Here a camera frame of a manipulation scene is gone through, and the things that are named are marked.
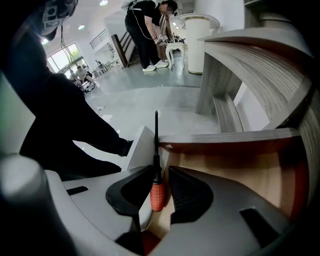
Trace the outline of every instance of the black shirt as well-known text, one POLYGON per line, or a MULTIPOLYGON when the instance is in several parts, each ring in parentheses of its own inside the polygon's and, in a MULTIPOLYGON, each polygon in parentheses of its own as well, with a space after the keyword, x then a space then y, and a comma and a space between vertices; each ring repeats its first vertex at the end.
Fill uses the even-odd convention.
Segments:
MULTIPOLYGON (((160 4, 155 5, 155 2, 149 0, 149 1, 141 1, 137 2, 134 6, 134 9, 141 9, 141 10, 130 10, 129 14, 133 16, 134 14, 139 22, 140 26, 145 25, 145 16, 152 18, 152 23, 156 26, 159 26, 160 18, 161 18, 161 12, 159 11, 160 4)), ((131 22, 137 23, 136 18, 133 16, 131 17, 131 22)))

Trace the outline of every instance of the black pants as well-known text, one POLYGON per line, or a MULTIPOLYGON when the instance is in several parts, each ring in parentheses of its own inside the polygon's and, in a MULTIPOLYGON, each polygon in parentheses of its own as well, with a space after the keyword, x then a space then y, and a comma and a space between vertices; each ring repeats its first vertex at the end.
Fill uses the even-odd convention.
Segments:
MULTIPOLYGON (((145 24, 140 24, 144 35, 147 38, 151 38, 150 33, 147 30, 145 24)), ((127 14, 125 17, 125 27, 132 37, 133 42, 137 46, 138 53, 141 60, 141 65, 144 69, 146 69, 150 65, 150 61, 152 65, 157 64, 160 61, 157 52, 157 46, 152 39, 147 39, 141 32, 137 24, 137 20, 133 14, 127 14)))
POLYGON ((128 142, 87 104, 82 91, 62 74, 48 83, 45 105, 38 109, 20 154, 35 159, 45 170, 57 172, 63 181, 113 174, 121 168, 95 159, 73 141, 126 155, 128 142))

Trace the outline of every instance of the concrete floor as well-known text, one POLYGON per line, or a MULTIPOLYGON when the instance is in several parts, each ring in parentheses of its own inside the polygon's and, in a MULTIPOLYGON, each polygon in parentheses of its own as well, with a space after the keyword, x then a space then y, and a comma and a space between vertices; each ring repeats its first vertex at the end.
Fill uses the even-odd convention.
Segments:
POLYGON ((153 87, 200 87, 202 75, 188 71, 188 57, 184 58, 182 68, 180 52, 174 54, 175 63, 172 69, 159 68, 151 72, 143 72, 140 64, 135 64, 122 71, 109 71, 97 78, 97 87, 87 94, 91 99, 108 93, 122 92, 139 88, 153 87))
MULTIPOLYGON (((195 113, 202 76, 188 72, 187 58, 183 70, 181 57, 179 54, 176 57, 172 70, 160 68, 144 73, 137 64, 99 77, 98 86, 85 96, 87 103, 126 140, 133 140, 141 126, 154 131, 155 110, 159 112, 159 136, 219 133, 214 116, 195 113)), ((100 151, 84 142, 74 143, 96 159, 121 168, 125 163, 125 157, 100 151)))

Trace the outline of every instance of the table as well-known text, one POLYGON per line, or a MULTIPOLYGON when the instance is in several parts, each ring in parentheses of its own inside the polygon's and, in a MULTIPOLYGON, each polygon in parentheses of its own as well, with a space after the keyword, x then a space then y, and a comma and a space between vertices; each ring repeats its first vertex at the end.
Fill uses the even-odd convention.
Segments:
POLYGON ((175 58, 174 58, 174 50, 179 49, 181 51, 181 57, 182 57, 182 68, 185 68, 185 44, 183 42, 173 42, 173 43, 168 43, 166 49, 165 49, 165 54, 166 57, 169 61, 169 69, 172 68, 172 66, 175 64, 175 58))

